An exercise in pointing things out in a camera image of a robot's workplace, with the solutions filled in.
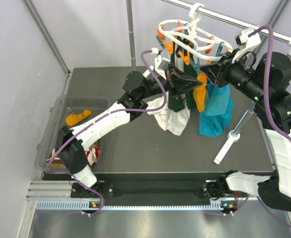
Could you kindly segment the orange sock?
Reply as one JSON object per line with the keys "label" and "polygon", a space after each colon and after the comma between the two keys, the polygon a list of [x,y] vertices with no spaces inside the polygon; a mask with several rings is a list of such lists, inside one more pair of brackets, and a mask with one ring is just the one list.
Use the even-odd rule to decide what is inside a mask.
{"label": "orange sock", "polygon": [[89,117],[91,115],[91,113],[92,112],[90,110],[84,110],[80,114],[69,114],[65,119],[65,123],[68,126],[75,126],[79,122],[81,122],[84,119],[86,119],[87,117]]}
{"label": "orange sock", "polygon": [[199,112],[205,110],[205,97],[206,97],[206,85],[207,85],[207,76],[204,73],[201,73],[197,76],[197,80],[201,85],[197,86],[193,90],[193,98],[195,100],[197,109]]}

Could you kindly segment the white clip hanger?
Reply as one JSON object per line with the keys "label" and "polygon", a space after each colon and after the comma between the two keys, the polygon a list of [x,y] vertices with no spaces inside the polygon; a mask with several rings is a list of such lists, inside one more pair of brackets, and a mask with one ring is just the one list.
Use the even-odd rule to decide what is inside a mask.
{"label": "white clip hanger", "polygon": [[157,40],[170,55],[179,56],[185,65],[197,65],[200,60],[212,63],[220,60],[222,55],[233,51],[227,41],[198,27],[203,8],[195,3],[189,9],[189,20],[168,19],[159,23]]}

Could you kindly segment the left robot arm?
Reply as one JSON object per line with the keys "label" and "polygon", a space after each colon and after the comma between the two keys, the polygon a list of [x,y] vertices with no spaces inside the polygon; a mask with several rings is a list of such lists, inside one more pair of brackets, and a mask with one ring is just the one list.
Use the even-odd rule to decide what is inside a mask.
{"label": "left robot arm", "polygon": [[180,97],[203,84],[197,77],[185,75],[172,63],[165,69],[165,75],[148,79],[139,71],[129,73],[123,85],[125,93],[109,109],[86,123],[73,128],[64,126],[58,131],[55,155],[70,174],[82,183],[82,191],[87,196],[95,196],[99,191],[97,178],[88,164],[86,154],[94,142],[145,112],[148,107],[145,98],[164,92]]}

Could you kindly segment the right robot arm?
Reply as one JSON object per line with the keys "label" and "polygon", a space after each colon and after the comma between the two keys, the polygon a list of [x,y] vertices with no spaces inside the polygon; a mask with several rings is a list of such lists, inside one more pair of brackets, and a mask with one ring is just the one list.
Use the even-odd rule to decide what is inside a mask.
{"label": "right robot arm", "polygon": [[254,111],[269,133],[274,150],[275,172],[271,176],[250,176],[227,172],[218,191],[230,196],[235,191],[258,196],[272,209],[291,212],[291,60],[268,51],[255,69],[235,61],[237,51],[224,54],[218,62],[200,69],[219,88],[232,85],[254,102]]}

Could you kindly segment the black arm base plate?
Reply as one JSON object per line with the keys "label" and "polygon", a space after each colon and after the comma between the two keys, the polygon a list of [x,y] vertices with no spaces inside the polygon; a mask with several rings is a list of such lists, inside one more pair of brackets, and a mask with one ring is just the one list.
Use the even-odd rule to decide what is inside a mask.
{"label": "black arm base plate", "polygon": [[106,179],[97,181],[91,187],[104,198],[111,199],[123,195],[193,195],[198,198],[220,198],[233,196],[235,192],[216,180],[196,178],[185,179]]}

